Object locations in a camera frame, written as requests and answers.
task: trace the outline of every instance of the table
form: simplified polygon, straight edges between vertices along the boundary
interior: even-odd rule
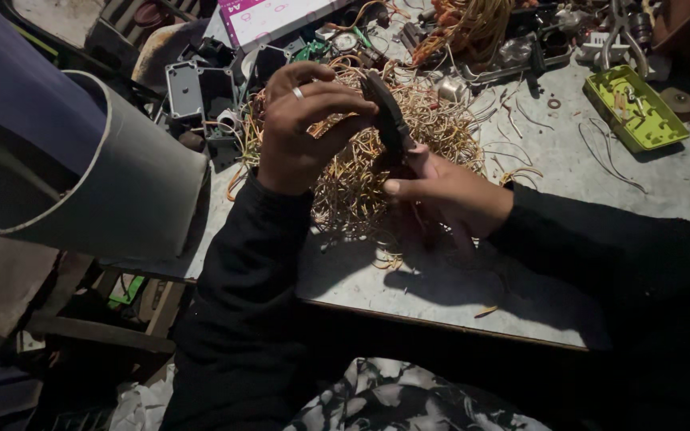
[[[490,143],[511,140],[527,152],[533,167],[544,174],[543,179],[532,176],[542,192],[615,206],[646,216],[690,220],[690,139],[668,151],[640,156],[632,155],[618,140],[612,141],[614,166],[643,184],[648,194],[611,177],[592,157],[578,130],[580,123],[598,117],[581,92],[585,77],[592,73],[588,67],[572,60],[566,67],[549,71],[540,78],[544,92],[538,98],[533,98],[523,83],[510,100],[514,107],[517,98],[532,120],[548,124],[554,131],[530,123],[515,110],[513,119],[523,139],[514,132],[506,111],[497,112],[482,124],[480,141],[490,152],[486,156],[489,180],[496,182],[502,174],[491,152],[498,153],[496,156],[505,171],[524,166],[516,157],[529,160],[512,144]],[[485,107],[494,98],[498,100],[504,88],[512,93],[517,85],[517,82],[510,82],[493,86],[472,109]],[[551,98],[561,101],[559,109],[547,108],[547,100]],[[181,258],[103,263],[129,273],[195,282],[209,242],[223,226],[232,206],[225,197],[225,190],[238,167],[227,166],[219,172],[222,162],[225,161],[216,160],[212,166],[217,170],[213,171],[208,202],[203,202],[203,208],[198,210],[194,221],[198,228],[192,231]],[[494,173],[497,173],[496,178],[492,178]],[[336,245],[322,254],[323,243],[321,235],[309,235],[303,250],[296,293],[304,301],[566,348],[610,347],[600,309],[594,300],[570,285],[536,275],[498,255],[485,242],[479,248],[474,270],[459,269],[444,255],[429,255],[418,246],[404,245],[406,260],[398,271],[372,266],[375,250],[367,242]],[[507,276],[509,294],[504,293],[499,276],[502,274]],[[474,317],[493,305],[499,307],[494,313],[484,318]]]

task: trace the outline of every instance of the yellow plastic tray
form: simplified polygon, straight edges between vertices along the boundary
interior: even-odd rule
[[[627,86],[632,86],[636,96],[641,97],[643,110],[646,113],[645,118],[638,113],[635,103],[627,101],[625,93]],[[587,77],[582,89],[611,130],[632,152],[654,150],[690,136],[683,122],[676,117],[656,91],[626,64]],[[614,93],[616,92],[623,95],[627,112],[626,120],[623,119],[620,110],[615,109]]]

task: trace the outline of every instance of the black long-sleeve shirt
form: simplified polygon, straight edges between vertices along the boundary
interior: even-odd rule
[[[312,200],[248,177],[176,328],[162,429],[281,429],[316,394],[295,384],[306,348],[284,318]],[[690,429],[689,221],[515,185],[512,213],[489,241],[599,300],[622,385],[609,401],[620,428]]]

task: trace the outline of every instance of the purple cloth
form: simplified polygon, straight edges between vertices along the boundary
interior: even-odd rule
[[[90,95],[0,15],[0,125],[82,175],[105,130]]]

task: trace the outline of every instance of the tangled cable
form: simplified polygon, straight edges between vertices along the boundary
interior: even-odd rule
[[[467,48],[476,62],[490,61],[504,37],[512,0],[432,0],[438,28],[412,54],[422,64],[430,54],[449,45],[457,53]]]
[[[360,89],[359,79],[363,72],[338,58],[330,63],[337,73],[336,82],[356,90]],[[405,71],[399,67],[386,67],[383,80],[391,89],[411,130],[415,141],[429,146],[430,150],[447,159],[474,170],[484,170],[484,152],[470,133],[471,126],[477,122],[474,113],[468,111],[465,103],[452,103],[438,99],[417,77],[401,83]],[[259,162],[264,119],[264,91],[251,96],[244,106],[244,140],[241,142],[240,160],[246,167]],[[325,121],[313,124],[308,132],[320,137],[343,116],[332,115]],[[371,240],[378,244],[384,259],[377,268],[398,268],[401,255],[397,250],[395,236],[384,229],[383,222],[388,210],[387,195],[382,184],[388,172],[374,172],[373,163],[384,151],[375,128],[359,132],[326,167],[319,177],[313,191],[312,216],[320,231],[333,233],[345,239]],[[240,170],[228,187],[228,198],[232,198],[241,175]]]

